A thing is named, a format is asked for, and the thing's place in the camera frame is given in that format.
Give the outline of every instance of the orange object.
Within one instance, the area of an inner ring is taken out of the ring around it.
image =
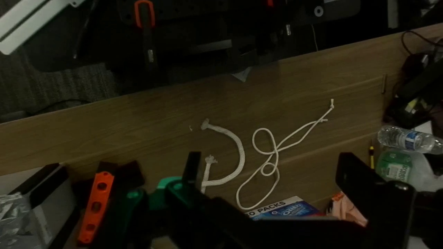
[[[110,172],[100,172],[96,174],[78,238],[81,244],[91,245],[95,241],[109,208],[113,184],[114,174]]]
[[[156,26],[156,11],[154,11],[154,3],[152,0],[138,0],[135,1],[135,17],[136,17],[136,25],[142,29],[142,19],[141,19],[141,4],[147,4],[150,7],[150,15],[152,15],[152,28]]]
[[[366,227],[369,223],[369,220],[361,213],[361,210],[344,192],[340,192],[333,198],[332,215],[338,217],[340,220],[355,221],[362,227]]]

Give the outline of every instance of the desk surface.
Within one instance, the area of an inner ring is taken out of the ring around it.
[[[437,37],[443,35],[443,25],[419,32]],[[282,181],[266,202],[300,195],[319,205],[337,191],[340,152],[351,151],[368,161],[368,145],[381,125],[406,60],[399,37],[255,68],[248,83],[217,76],[0,125],[0,174],[64,162],[80,179],[92,176],[100,161],[138,159],[153,190],[160,179],[182,173],[190,151],[203,151],[204,156],[218,158],[212,176],[219,179],[235,170],[239,155],[229,138],[200,130],[210,118],[237,133],[246,144],[243,174],[224,187],[210,188],[211,195],[235,201],[239,184],[266,159],[253,148],[254,130],[269,127],[280,141],[318,119],[330,107],[330,98],[336,98],[330,122],[300,147],[282,154]],[[415,37],[409,40],[426,47]],[[260,144],[269,147],[271,141],[261,137]],[[258,179],[247,187],[246,205],[261,199],[272,183]]]

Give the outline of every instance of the orange handle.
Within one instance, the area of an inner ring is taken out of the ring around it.
[[[136,17],[136,25],[142,29],[142,19],[141,19],[141,4],[149,4],[150,6],[150,14],[152,14],[152,28],[156,26],[156,11],[154,11],[154,3],[152,0],[138,0],[135,1],[135,17]]]
[[[95,241],[109,208],[113,184],[114,176],[110,172],[100,172],[96,174],[78,238],[81,244],[89,245]]]

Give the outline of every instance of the plastic bottle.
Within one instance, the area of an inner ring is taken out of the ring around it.
[[[379,141],[386,147],[397,149],[408,149],[422,154],[443,154],[442,138],[397,126],[383,126],[379,132]]]

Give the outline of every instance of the tangled cable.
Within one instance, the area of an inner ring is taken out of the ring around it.
[[[260,205],[262,205],[262,203],[273,194],[273,191],[276,190],[276,187],[278,187],[278,184],[279,184],[279,181],[280,181],[280,170],[279,170],[280,152],[287,151],[287,149],[290,149],[290,148],[301,144],[301,143],[312,133],[312,130],[314,130],[316,126],[319,126],[320,123],[329,122],[327,116],[333,112],[334,108],[336,108],[336,107],[334,107],[334,98],[332,98],[330,109],[329,109],[325,115],[322,115],[318,120],[309,122],[309,123],[304,125],[302,127],[297,129],[296,132],[293,132],[290,136],[287,136],[287,137],[286,137],[283,141],[280,141],[279,144],[276,143],[276,137],[275,137],[275,134],[273,134],[272,130],[269,130],[269,129],[266,129],[266,127],[261,127],[261,129],[255,130],[255,133],[253,134],[253,145],[254,145],[254,148],[255,148],[257,152],[260,152],[260,154],[262,154],[262,155],[266,155],[268,159],[265,161],[265,163],[262,163],[262,165],[239,187],[239,190],[237,190],[237,192],[236,192],[236,201],[237,201],[237,205],[239,205],[240,209],[243,209],[243,210],[255,209],[255,208],[258,208]],[[203,180],[203,187],[201,187],[201,191],[206,192],[206,191],[207,191],[207,187],[226,184],[226,183],[235,180],[235,179],[243,172],[243,169],[244,169],[244,166],[246,166],[246,149],[244,149],[244,145],[243,145],[242,140],[239,138],[239,136],[236,136],[233,132],[230,132],[230,130],[228,130],[228,129],[225,129],[225,127],[211,125],[208,119],[203,123],[201,129],[203,129],[203,130],[208,130],[208,129],[210,129],[210,130],[214,130],[214,132],[217,132],[217,133],[222,133],[222,134],[233,138],[235,143],[237,144],[239,155],[240,155],[240,162],[239,162],[237,169],[236,169],[232,174],[224,177],[224,179],[221,179],[221,180],[210,180],[211,166],[212,166],[214,163],[218,163],[218,161],[217,161],[212,155],[207,156],[207,159],[206,159],[207,167],[206,167],[204,180]],[[305,129],[308,129],[307,133],[305,133],[298,141],[296,141],[296,143],[289,144],[289,145],[284,147],[284,144],[286,144],[290,138],[293,138],[296,134],[301,133],[301,132],[305,130]],[[273,149],[272,149],[272,151],[264,151],[264,149],[261,149],[261,148],[258,147],[258,144],[257,144],[257,136],[258,136],[260,133],[266,133],[266,134],[271,137],[272,144],[273,144]],[[261,173],[264,177],[272,177],[272,176],[276,174],[276,181],[275,181],[273,187],[271,188],[271,191],[269,191],[258,203],[255,203],[255,205],[253,205],[253,206],[244,206],[244,205],[242,203],[242,201],[240,201],[240,192],[242,192],[242,190],[243,190],[258,173]]]
[[[276,190],[276,187],[278,187],[278,184],[279,184],[279,181],[280,181],[280,170],[279,170],[280,152],[287,151],[287,149],[290,149],[290,148],[301,144],[301,143],[312,133],[312,130],[314,130],[319,123],[326,123],[326,122],[329,122],[329,119],[326,119],[326,118],[333,112],[333,109],[334,109],[334,98],[332,98],[332,107],[330,107],[330,109],[329,109],[325,115],[322,115],[320,119],[304,125],[302,127],[297,129],[297,130],[293,132],[290,136],[287,136],[287,137],[286,137],[282,143],[279,143],[279,144],[276,143],[276,137],[275,137],[273,132],[269,130],[269,129],[266,129],[266,127],[261,127],[261,129],[258,129],[258,130],[254,133],[254,136],[253,136],[253,145],[254,145],[254,148],[255,148],[260,154],[268,155],[268,159],[265,161],[264,165],[261,165],[261,166],[246,180],[246,183],[243,183],[243,184],[239,187],[239,190],[237,190],[237,192],[236,192],[236,201],[237,201],[237,205],[239,205],[240,209],[243,209],[243,210],[255,209],[255,208],[258,208],[260,205],[262,205],[262,203],[273,194],[273,191]],[[290,145],[283,147],[284,143],[287,143],[291,137],[294,137],[294,136],[298,134],[300,132],[305,130],[307,127],[309,127],[308,132],[307,132],[298,141],[296,141],[296,143],[293,143],[293,144],[290,144]],[[268,136],[271,137],[272,144],[273,144],[273,149],[272,149],[272,151],[262,151],[261,148],[258,148],[258,145],[257,145],[257,136],[258,136],[260,133],[268,133]],[[275,181],[273,187],[271,188],[271,191],[269,191],[258,203],[255,203],[255,205],[253,205],[253,206],[244,206],[244,205],[242,203],[242,201],[240,201],[240,192],[242,192],[242,190],[243,190],[258,173],[261,173],[264,177],[272,177],[272,176],[276,174],[276,181]]]

